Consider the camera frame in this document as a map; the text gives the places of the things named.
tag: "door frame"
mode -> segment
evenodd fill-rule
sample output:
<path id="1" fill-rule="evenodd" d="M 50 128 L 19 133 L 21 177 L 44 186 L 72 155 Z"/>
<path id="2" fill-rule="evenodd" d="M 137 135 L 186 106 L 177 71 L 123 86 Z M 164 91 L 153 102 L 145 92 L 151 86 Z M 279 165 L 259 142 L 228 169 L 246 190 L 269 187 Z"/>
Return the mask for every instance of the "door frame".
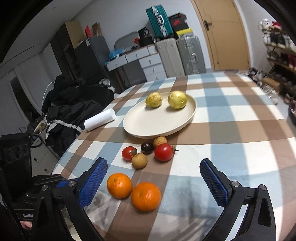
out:
<path id="1" fill-rule="evenodd" d="M 203 19 L 202 19 L 202 16 L 201 16 L 201 13 L 199 11 L 199 7 L 201 7 L 199 5 L 199 0 L 197 0 L 197 2 L 195 2 L 195 0 L 190 0 L 193 7 L 194 7 L 194 10 L 196 12 L 196 15 L 198 17 L 198 20 L 200 21 L 200 25 L 202 27 L 202 31 L 203 31 L 203 34 L 204 34 L 204 37 L 205 37 L 205 41 L 207 43 L 207 49 L 208 49 L 208 52 L 209 52 L 209 56 L 210 56 L 210 62 L 211 62 L 211 66 L 212 66 L 212 69 L 213 71 L 216 71 L 216 68 L 215 68 L 215 64 L 214 64 L 214 57 L 213 57 L 213 51 L 212 51 L 212 47 L 211 47 L 211 44 L 210 44 L 210 40 L 209 40 L 209 36 L 207 34 L 207 30 L 205 28 L 205 24 L 203 22 Z M 247 46 L 247 56 L 248 56 L 248 68 L 250 68 L 250 51 L 249 51 L 249 44 L 248 44 L 248 41 L 247 41 L 247 35 L 246 35 L 246 29 L 244 27 L 244 24 L 243 24 L 243 21 L 242 21 L 242 17 L 238 11 L 238 8 L 236 6 L 236 3 L 231 0 L 232 3 L 233 3 L 233 6 L 235 7 L 235 10 L 239 16 L 239 21 L 241 23 L 241 26 L 243 28 L 243 33 L 244 33 L 244 39 L 245 39 L 245 43 L 246 43 L 246 46 Z"/>

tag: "checkered tablecloth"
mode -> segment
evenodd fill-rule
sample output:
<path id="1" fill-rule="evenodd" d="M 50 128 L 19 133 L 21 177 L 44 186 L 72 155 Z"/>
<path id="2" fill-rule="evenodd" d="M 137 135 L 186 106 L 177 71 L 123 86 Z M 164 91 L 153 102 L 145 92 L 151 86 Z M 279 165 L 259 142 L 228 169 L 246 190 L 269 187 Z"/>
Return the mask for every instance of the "checkered tablecloth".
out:
<path id="1" fill-rule="evenodd" d="M 148 165 L 135 171 L 122 160 L 123 148 L 140 151 L 144 141 L 127 134 L 127 112 L 151 92 L 180 90 L 197 101 L 190 124 L 168 136 L 179 150 L 163 164 L 148 155 Z M 116 120 L 91 132 L 84 130 L 58 162 L 54 174 L 79 177 L 98 157 L 108 162 L 108 172 L 86 213 L 105 240 L 202 240 L 222 212 L 199 172 L 200 161 L 209 158 L 230 180 L 243 186 L 265 184 L 274 208 L 277 239 L 283 240 L 296 222 L 296 140 L 276 106 L 260 88 L 240 74 L 201 74 L 136 85 L 115 99 Z M 162 201 L 157 210 L 139 214 L 130 198 L 112 198 L 108 177 L 121 172 L 133 185 L 149 181 L 157 185 Z M 246 206 L 243 206 L 228 240 L 234 238 Z"/>

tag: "tomato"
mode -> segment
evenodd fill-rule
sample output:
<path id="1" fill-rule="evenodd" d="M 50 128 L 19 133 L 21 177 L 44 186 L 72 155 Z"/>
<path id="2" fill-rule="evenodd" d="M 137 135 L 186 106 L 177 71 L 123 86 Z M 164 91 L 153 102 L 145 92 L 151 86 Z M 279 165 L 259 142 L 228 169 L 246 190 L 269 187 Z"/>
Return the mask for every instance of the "tomato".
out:
<path id="1" fill-rule="evenodd" d="M 131 161 L 131 159 L 137 154 L 137 149 L 133 146 L 128 146 L 122 150 L 122 157 L 126 161 Z"/>
<path id="2" fill-rule="evenodd" d="M 170 144 L 160 144 L 154 150 L 155 157 L 160 161 L 169 161 L 175 154 L 175 147 Z"/>

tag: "wooden door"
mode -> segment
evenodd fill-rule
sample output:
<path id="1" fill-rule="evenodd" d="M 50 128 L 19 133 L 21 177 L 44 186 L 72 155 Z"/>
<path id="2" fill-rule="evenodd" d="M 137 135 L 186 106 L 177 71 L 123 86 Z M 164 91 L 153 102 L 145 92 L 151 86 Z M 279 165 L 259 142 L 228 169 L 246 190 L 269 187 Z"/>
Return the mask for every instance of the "wooden door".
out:
<path id="1" fill-rule="evenodd" d="M 232 0 L 192 0 L 203 26 L 215 71 L 249 69 L 249 50 Z"/>

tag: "brown cardboard box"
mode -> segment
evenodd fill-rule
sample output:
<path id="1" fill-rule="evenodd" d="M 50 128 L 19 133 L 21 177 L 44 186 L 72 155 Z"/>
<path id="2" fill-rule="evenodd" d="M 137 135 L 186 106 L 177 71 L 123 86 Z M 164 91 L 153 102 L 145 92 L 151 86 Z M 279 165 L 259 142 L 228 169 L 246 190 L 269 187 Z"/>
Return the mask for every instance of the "brown cardboard box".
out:
<path id="1" fill-rule="evenodd" d="M 75 49 L 81 41 L 86 39 L 86 35 L 83 32 L 79 21 L 66 22 L 65 25 L 66 25 L 72 46 Z"/>
<path id="2" fill-rule="evenodd" d="M 274 79 L 271 79 L 271 78 L 263 78 L 262 79 L 262 85 L 269 85 L 270 87 L 273 87 L 276 92 L 279 92 L 280 83 L 277 82 Z"/>
<path id="3" fill-rule="evenodd" d="M 92 25 L 94 36 L 102 36 L 100 23 L 95 23 Z"/>

